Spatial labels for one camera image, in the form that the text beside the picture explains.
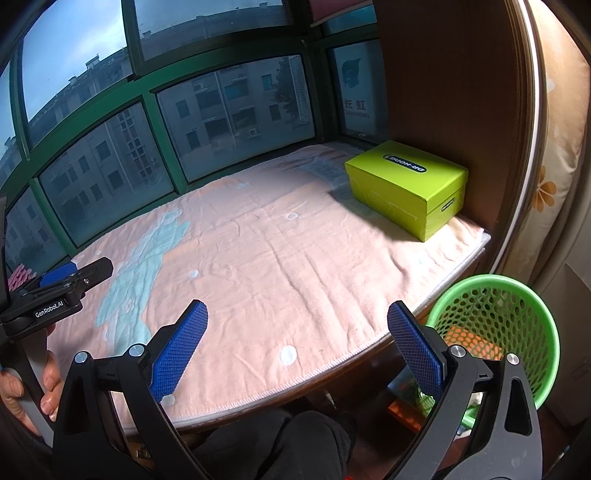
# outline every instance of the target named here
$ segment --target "green wastebasket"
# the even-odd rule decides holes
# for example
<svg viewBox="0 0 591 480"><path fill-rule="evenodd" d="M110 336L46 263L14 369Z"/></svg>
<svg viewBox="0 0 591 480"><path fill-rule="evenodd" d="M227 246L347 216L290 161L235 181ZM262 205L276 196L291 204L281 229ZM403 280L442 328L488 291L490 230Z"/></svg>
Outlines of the green wastebasket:
<svg viewBox="0 0 591 480"><path fill-rule="evenodd" d="M473 356L501 359L515 353L523 362L535 407L546 400L558 371L558 331L548 307L530 288L500 275L476 275L449 290L429 314L448 345L458 343ZM422 393L418 406L425 415L434 400ZM478 407L469 407L462 420L474 427Z"/></svg>

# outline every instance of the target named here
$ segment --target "box lid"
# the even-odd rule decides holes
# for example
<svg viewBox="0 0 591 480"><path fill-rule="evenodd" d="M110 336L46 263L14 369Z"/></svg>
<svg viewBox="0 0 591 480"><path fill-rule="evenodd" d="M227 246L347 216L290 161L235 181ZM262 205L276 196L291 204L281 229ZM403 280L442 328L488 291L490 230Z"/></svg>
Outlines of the box lid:
<svg viewBox="0 0 591 480"><path fill-rule="evenodd" d="M394 141L364 152L346 164L424 199L427 213L461 188L468 178L464 167Z"/></svg>

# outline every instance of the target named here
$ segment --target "pink blanket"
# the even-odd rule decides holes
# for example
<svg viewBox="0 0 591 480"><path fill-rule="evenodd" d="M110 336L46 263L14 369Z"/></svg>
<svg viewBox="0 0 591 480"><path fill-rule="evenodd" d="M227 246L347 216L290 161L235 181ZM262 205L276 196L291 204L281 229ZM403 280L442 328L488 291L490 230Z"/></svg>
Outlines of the pink blanket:
<svg viewBox="0 0 591 480"><path fill-rule="evenodd" d="M452 219L421 243L351 195L350 155L317 145L214 181L98 239L74 261L106 256L113 277L58 324L49 346L120 354L173 323L193 299L209 327L163 406L199 424L301 384L387 333L388 306L416 309L482 246ZM120 394L123 426L133 429Z"/></svg>

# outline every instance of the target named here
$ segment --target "glass pane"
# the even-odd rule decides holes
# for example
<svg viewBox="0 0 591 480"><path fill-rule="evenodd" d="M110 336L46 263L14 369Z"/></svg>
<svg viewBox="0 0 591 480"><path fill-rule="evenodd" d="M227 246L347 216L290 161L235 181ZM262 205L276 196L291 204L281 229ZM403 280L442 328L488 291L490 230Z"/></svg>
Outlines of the glass pane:
<svg viewBox="0 0 591 480"><path fill-rule="evenodd" d="M121 0L59 0L25 36L22 87L37 145L89 98L131 74Z"/></svg>
<svg viewBox="0 0 591 480"><path fill-rule="evenodd" d="M368 5L328 20L324 24L324 32L331 35L350 28L361 27L361 25L376 23L377 21L374 6Z"/></svg>
<svg viewBox="0 0 591 480"><path fill-rule="evenodd" d="M189 181L315 135L299 56L208 73L160 92L158 103Z"/></svg>
<svg viewBox="0 0 591 480"><path fill-rule="evenodd" d="M388 101L379 41L335 48L331 55L344 133L375 143L388 140Z"/></svg>
<svg viewBox="0 0 591 480"><path fill-rule="evenodd" d="M21 263L39 274L66 256L53 235L31 189L27 189L7 215L6 262L11 270Z"/></svg>
<svg viewBox="0 0 591 480"><path fill-rule="evenodd" d="M114 115L41 173L41 185L76 245L173 191L142 105L124 113L138 133L133 143L125 141L125 121ZM145 154L140 165L136 140Z"/></svg>
<svg viewBox="0 0 591 480"><path fill-rule="evenodd" d="M135 11L145 59L206 38L290 22L281 0L139 0Z"/></svg>
<svg viewBox="0 0 591 480"><path fill-rule="evenodd" d="M10 65L0 75L0 188L21 161L10 110Z"/></svg>

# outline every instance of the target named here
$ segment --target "person's leg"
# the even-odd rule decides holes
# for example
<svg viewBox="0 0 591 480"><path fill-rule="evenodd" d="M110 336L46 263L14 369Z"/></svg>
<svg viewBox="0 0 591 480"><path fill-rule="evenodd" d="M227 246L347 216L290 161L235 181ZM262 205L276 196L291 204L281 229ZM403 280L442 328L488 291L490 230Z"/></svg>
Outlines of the person's leg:
<svg viewBox="0 0 591 480"><path fill-rule="evenodd" d="M343 480L351 440L335 420L317 411L295 416L281 431L260 480Z"/></svg>
<svg viewBox="0 0 591 480"><path fill-rule="evenodd" d="M214 480L255 480L290 418L280 409L255 413L218 428L193 453Z"/></svg>

